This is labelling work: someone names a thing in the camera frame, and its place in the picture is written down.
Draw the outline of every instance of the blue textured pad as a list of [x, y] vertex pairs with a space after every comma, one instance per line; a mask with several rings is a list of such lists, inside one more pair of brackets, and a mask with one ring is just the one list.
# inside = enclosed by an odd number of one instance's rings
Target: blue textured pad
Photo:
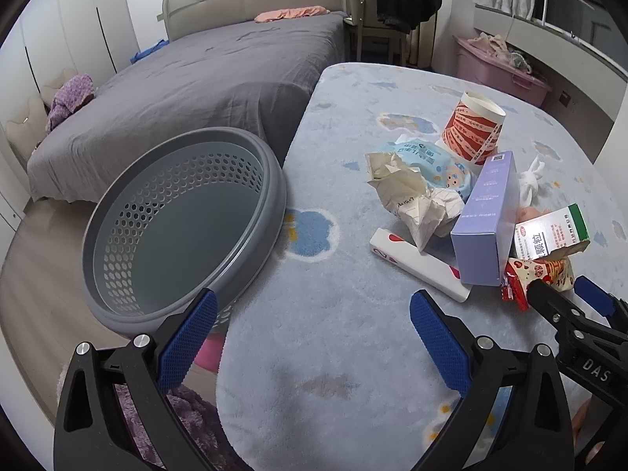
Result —
[[469, 356], [420, 292], [410, 300], [410, 320], [447, 387], [464, 397], [471, 386]]
[[162, 393], [181, 385], [217, 314], [216, 294], [208, 291], [159, 356], [157, 385]]
[[579, 276], [573, 284], [573, 290], [583, 301], [603, 317], [615, 314], [613, 298], [604, 292], [586, 276]]

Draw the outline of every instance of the pink plastic bin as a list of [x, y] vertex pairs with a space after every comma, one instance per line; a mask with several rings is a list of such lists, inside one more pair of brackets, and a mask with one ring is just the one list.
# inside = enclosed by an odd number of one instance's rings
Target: pink plastic bin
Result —
[[461, 80], [484, 84], [519, 99], [541, 106], [551, 86], [519, 69], [501, 63], [481, 49], [471, 46], [465, 39], [454, 37], [458, 42], [458, 72]]

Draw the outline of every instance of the gray laundry basket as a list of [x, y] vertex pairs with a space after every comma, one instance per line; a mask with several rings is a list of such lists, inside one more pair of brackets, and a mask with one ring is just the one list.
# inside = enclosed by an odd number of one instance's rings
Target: gray laundry basket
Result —
[[155, 331], [200, 289], [224, 322], [274, 245], [286, 208], [270, 147], [214, 127], [145, 153], [102, 197], [83, 240], [87, 305], [127, 336]]

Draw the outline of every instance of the gray bedsheet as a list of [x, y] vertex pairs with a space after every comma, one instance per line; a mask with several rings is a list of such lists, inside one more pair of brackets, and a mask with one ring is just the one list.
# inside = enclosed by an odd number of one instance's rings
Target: gray bedsheet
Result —
[[200, 32], [126, 68], [35, 150], [33, 199], [98, 201], [147, 150], [202, 127], [249, 130], [283, 163], [318, 78], [342, 61], [342, 17]]

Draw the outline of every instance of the metal screw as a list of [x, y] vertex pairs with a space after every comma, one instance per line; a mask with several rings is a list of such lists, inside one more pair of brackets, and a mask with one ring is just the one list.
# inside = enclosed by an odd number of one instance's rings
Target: metal screw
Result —
[[77, 354], [83, 356], [87, 351], [89, 351], [89, 343], [86, 341], [77, 345]]
[[541, 356], [549, 356], [551, 354], [551, 349], [542, 343], [536, 348], [536, 352], [538, 352]]
[[493, 340], [491, 340], [488, 336], [480, 336], [477, 339], [477, 344], [481, 349], [492, 349], [493, 348]]
[[133, 345], [135, 345], [135, 347], [145, 347], [149, 344], [149, 342], [151, 341], [151, 337], [148, 335], [137, 335], [135, 338], [133, 338]]

